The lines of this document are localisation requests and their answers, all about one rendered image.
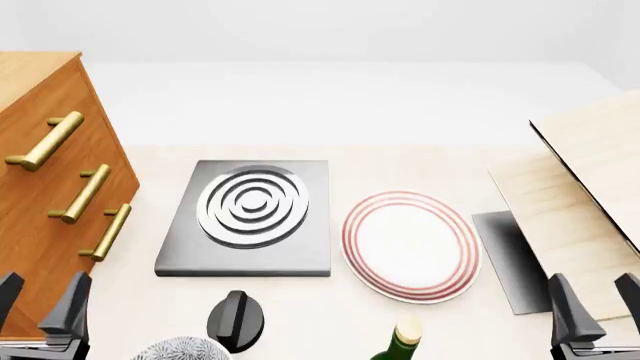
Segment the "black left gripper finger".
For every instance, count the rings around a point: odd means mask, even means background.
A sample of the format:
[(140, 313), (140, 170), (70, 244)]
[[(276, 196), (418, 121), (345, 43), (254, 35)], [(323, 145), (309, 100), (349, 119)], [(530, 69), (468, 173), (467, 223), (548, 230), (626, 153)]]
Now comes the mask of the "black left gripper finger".
[(10, 272), (0, 279), (0, 320), (5, 320), (18, 298), (24, 279), (16, 272)]
[(73, 276), (53, 310), (38, 324), (47, 338), (89, 338), (87, 308), (91, 284), (86, 272)]

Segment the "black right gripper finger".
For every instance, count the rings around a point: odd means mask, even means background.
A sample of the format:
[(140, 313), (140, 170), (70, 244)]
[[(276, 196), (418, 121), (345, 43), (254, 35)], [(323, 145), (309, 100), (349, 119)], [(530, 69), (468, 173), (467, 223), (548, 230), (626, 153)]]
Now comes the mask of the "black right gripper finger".
[(552, 305), (551, 346), (593, 343), (607, 335), (605, 329), (584, 308), (565, 275), (554, 274), (548, 281)]
[(624, 273), (614, 283), (634, 323), (640, 323), (640, 279), (631, 273)]

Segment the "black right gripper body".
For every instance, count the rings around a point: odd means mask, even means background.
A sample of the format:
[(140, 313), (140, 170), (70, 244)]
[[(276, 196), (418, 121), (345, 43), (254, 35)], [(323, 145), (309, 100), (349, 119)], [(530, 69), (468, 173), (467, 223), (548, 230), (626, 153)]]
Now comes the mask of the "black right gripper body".
[(596, 347), (593, 342), (557, 342), (553, 360), (640, 360), (640, 347)]

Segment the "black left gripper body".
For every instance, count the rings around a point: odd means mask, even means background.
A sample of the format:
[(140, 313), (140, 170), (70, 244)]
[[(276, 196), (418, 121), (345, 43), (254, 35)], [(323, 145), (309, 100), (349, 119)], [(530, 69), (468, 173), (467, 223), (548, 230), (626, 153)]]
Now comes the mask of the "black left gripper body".
[(90, 346), (72, 337), (0, 340), (0, 360), (85, 360)]

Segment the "wooden cabinet with drawers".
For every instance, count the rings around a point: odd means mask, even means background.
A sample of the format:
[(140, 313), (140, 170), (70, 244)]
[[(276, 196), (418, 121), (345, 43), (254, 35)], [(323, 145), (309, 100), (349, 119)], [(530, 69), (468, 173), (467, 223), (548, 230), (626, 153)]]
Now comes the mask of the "wooden cabinet with drawers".
[[(114, 128), (109, 122), (108, 116), (81, 62), (81, 55), (77, 52), (0, 52), (0, 112), (72, 59), (78, 59), (80, 62), (81, 73), (86, 77), (87, 83), (95, 92), (94, 97), (100, 107), (101, 115), (121, 146)], [(6, 319), (0, 320), (0, 330), (4, 326)], [(42, 338), (43, 335), (42, 332), (42, 335), (39, 337), (15, 339), (34, 340)], [(3, 340), (12, 338), (14, 337), (0, 336), (0, 339)]]

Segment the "pale wooden rack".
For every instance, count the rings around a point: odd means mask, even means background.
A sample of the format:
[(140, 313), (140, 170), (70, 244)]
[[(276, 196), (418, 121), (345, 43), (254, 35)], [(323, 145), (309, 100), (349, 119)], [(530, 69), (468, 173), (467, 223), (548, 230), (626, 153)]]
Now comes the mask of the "pale wooden rack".
[(489, 170), (547, 276), (599, 321), (630, 317), (614, 285), (640, 278), (640, 89), (532, 119), (540, 146)]

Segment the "patterned black and white bowl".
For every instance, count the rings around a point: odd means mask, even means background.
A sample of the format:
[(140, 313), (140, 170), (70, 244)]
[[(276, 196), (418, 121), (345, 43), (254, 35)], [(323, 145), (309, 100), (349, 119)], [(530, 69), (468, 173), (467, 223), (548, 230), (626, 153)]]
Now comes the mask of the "patterned black and white bowl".
[(234, 360), (217, 341), (209, 338), (180, 336), (158, 341), (141, 350), (130, 360)]

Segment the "flat stove plate with rings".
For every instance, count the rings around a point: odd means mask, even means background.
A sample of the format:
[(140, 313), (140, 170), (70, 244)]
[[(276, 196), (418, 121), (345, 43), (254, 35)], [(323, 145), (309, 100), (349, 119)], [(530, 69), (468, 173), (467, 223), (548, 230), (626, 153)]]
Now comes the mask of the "flat stove plate with rings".
[(154, 271), (159, 277), (329, 276), (327, 161), (198, 161)]

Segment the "round black stove knob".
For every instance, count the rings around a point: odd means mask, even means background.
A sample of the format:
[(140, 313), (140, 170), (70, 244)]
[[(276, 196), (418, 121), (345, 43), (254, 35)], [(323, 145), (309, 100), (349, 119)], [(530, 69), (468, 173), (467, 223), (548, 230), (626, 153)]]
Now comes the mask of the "round black stove knob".
[(242, 353), (261, 337), (265, 326), (264, 312), (255, 299), (241, 290), (233, 290), (210, 312), (207, 335), (229, 353)]

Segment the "green glass bottle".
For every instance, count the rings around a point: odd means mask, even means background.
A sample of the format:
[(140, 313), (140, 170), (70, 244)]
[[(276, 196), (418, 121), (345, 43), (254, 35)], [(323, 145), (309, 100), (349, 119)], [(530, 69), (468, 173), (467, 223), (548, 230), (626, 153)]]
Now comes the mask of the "green glass bottle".
[(414, 315), (403, 315), (394, 327), (387, 349), (370, 360), (411, 360), (422, 335), (421, 320)]

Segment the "white plate with red rings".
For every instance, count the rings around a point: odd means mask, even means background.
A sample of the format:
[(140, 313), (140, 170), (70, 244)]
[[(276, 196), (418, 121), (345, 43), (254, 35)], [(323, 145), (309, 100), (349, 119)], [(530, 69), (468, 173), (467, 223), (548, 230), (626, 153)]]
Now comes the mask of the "white plate with red rings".
[(482, 267), (474, 227), (448, 203), (416, 191), (383, 191), (360, 200), (343, 221), (340, 246), (364, 284), (413, 304), (462, 295)]

